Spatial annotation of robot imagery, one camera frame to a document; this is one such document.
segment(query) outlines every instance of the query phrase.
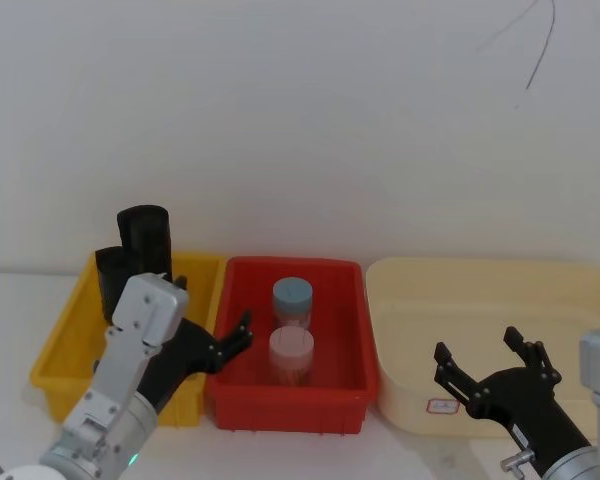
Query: yellow plastic bin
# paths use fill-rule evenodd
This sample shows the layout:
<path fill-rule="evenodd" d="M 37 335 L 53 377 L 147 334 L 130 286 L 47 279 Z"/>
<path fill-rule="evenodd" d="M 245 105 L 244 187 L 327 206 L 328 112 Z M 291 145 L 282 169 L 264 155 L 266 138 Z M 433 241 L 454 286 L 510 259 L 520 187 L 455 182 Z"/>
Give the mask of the yellow plastic bin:
<path fill-rule="evenodd" d="M 191 300 L 187 318 L 213 332 L 222 293 L 226 258 L 173 255 L 173 275 L 185 275 Z M 92 255 L 46 345 L 31 370 L 31 383 L 45 391 L 51 417 L 64 421 L 86 391 L 93 365 L 105 348 L 107 323 L 102 315 L 98 273 Z M 160 414 L 160 425 L 198 425 L 203 412 L 205 376 L 194 375 L 180 386 Z"/>
<path fill-rule="evenodd" d="M 600 268 L 568 262 L 387 258 L 366 275 L 380 364 L 378 408 L 396 426 L 425 435 L 507 436 L 474 420 L 433 381 L 436 343 L 480 381 L 522 366 L 502 341 L 514 325 L 544 342 L 562 374 L 556 399 L 589 438 L 596 436 L 591 392 L 580 385 L 578 342 L 600 328 Z"/>

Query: pink jar lid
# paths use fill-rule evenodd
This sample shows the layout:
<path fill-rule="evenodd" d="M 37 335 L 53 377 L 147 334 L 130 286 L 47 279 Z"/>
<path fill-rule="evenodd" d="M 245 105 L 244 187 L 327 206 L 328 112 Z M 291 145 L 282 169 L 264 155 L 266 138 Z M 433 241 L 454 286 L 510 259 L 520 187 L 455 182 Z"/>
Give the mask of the pink jar lid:
<path fill-rule="evenodd" d="M 313 335 L 302 327 L 280 327 L 269 337 L 271 363 L 284 370 L 303 369 L 311 365 L 313 347 Z"/>

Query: plastic jar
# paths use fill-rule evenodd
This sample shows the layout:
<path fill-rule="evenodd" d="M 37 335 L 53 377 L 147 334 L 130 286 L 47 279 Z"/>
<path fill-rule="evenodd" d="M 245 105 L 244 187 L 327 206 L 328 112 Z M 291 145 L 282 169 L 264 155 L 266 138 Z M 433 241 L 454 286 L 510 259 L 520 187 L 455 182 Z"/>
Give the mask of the plastic jar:
<path fill-rule="evenodd" d="M 269 361 L 275 380 L 288 387 L 304 385 L 313 363 L 311 333 L 296 326 L 276 329 L 269 337 Z"/>
<path fill-rule="evenodd" d="M 298 277 L 286 277 L 273 285 L 273 314 L 278 328 L 297 326 L 305 329 L 311 324 L 313 287 Z"/>

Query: cream plastic bin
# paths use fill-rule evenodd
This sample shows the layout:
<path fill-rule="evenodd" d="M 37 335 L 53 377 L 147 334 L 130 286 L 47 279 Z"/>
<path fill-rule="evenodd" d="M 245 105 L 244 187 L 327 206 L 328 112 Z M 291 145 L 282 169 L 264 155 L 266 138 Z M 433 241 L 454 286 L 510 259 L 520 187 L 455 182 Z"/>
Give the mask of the cream plastic bin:
<path fill-rule="evenodd" d="M 580 385 L 578 342 L 600 328 L 600 268 L 577 263 L 388 258 L 366 274 L 380 362 L 378 407 L 413 433 L 507 436 L 470 418 L 433 381 L 436 343 L 480 381 L 522 361 L 502 341 L 505 328 L 542 340 L 562 374 L 556 398 L 589 438 L 596 436 L 591 394 Z"/>

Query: label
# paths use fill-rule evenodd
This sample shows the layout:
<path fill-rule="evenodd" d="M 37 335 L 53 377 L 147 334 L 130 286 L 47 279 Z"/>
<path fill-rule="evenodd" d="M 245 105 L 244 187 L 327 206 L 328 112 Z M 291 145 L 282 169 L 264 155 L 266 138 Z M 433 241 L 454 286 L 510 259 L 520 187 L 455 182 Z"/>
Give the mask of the label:
<path fill-rule="evenodd" d="M 455 415 L 460 409 L 460 402 L 452 398 L 432 398 L 427 403 L 427 413 L 433 415 Z"/>
<path fill-rule="evenodd" d="M 527 437 L 524 436 L 524 433 L 522 433 L 515 423 L 513 424 L 511 433 L 518 439 L 522 448 L 527 448 L 529 446 L 529 440 L 527 440 Z"/>

